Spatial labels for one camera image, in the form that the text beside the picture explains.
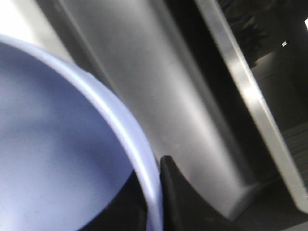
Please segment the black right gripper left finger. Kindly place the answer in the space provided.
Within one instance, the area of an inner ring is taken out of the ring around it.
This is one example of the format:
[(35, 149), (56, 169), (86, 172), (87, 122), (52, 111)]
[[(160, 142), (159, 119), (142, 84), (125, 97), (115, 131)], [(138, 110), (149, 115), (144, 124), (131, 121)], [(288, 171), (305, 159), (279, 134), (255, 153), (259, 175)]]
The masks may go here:
[(137, 177), (129, 177), (111, 203), (83, 231), (145, 231), (147, 205)]

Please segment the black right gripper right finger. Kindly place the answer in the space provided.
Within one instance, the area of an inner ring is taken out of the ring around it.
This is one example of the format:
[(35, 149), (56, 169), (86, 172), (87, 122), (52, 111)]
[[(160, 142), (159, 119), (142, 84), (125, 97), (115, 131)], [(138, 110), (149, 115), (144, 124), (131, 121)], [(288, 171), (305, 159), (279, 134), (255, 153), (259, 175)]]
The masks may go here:
[(160, 159), (165, 231), (240, 231), (186, 180), (171, 156)]

